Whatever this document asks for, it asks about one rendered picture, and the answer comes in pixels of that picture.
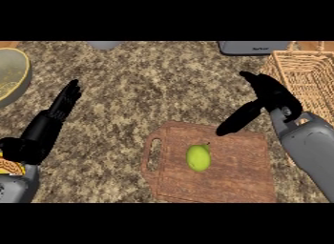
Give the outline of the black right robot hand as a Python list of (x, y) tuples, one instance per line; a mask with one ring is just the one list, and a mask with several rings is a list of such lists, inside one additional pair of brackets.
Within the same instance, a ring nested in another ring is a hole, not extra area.
[(283, 113), (284, 123), (295, 120), (302, 113), (298, 99), (271, 76), (262, 73), (252, 74), (247, 71), (240, 71), (239, 75), (249, 82), (258, 99), (243, 104), (227, 117), (215, 130), (218, 136), (239, 132), (259, 116), (261, 109), (265, 109), (268, 112), (273, 112), (275, 109), (287, 109), (287, 113)]

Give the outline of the wicker basket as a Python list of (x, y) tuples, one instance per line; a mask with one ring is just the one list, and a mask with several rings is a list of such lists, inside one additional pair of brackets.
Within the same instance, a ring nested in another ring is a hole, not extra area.
[(290, 41), (283, 50), (271, 51), (258, 71), (284, 85), (302, 109), (334, 126), (334, 51), (323, 49), (323, 42), (312, 51), (299, 51)]

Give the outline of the small grey appliance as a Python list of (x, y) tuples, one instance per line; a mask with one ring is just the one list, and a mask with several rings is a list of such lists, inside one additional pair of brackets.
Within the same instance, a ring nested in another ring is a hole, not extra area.
[(122, 44), (120, 41), (88, 41), (86, 44), (95, 49), (107, 51)]

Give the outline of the pale round bowl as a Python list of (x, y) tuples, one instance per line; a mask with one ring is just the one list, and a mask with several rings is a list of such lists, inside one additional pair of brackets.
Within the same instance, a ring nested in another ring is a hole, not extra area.
[(30, 59), (23, 51), (0, 48), (0, 109), (24, 94), (32, 80)]

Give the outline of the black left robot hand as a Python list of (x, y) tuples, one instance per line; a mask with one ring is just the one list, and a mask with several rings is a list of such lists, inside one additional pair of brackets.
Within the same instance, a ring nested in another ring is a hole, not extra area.
[(18, 163), (39, 165), (61, 130), (63, 122), (80, 97), (77, 80), (72, 80), (58, 92), (46, 110), (39, 111), (18, 138), (0, 139), (2, 157)]

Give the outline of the yellow patterned plate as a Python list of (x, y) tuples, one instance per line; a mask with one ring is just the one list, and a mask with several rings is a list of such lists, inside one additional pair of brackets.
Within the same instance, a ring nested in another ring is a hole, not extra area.
[(24, 167), (20, 163), (7, 160), (0, 153), (0, 174), (24, 175)]

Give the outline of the brown wooden cutting board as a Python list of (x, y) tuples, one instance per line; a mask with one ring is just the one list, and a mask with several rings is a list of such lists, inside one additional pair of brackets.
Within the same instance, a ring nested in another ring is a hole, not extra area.
[[(218, 136), (215, 128), (168, 121), (147, 135), (160, 141), (159, 166), (141, 168), (156, 199), (169, 202), (274, 202), (265, 136), (237, 132)], [(209, 147), (210, 165), (196, 172), (185, 163), (190, 146)]]

